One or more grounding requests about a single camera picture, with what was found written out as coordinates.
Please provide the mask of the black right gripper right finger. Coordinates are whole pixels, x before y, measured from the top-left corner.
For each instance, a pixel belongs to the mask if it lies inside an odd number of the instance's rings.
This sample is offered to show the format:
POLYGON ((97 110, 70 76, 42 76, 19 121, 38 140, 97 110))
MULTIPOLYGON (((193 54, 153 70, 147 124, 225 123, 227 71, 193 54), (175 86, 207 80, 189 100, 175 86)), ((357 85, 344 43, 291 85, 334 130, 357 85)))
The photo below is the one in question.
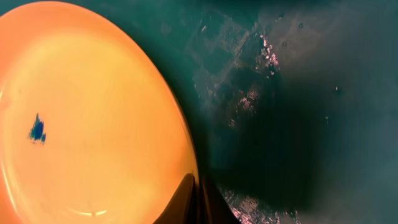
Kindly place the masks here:
POLYGON ((199 202, 201 224, 240 224, 210 179, 200 179, 199 202))

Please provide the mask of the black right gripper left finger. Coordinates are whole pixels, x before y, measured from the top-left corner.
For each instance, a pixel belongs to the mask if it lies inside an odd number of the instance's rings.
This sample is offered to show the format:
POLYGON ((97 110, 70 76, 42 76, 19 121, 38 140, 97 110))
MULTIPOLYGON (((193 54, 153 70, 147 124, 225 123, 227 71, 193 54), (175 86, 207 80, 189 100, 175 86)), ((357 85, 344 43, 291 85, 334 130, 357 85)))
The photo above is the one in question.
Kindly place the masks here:
POLYGON ((197 189, 193 174, 186 174, 154 224, 196 224, 197 189))

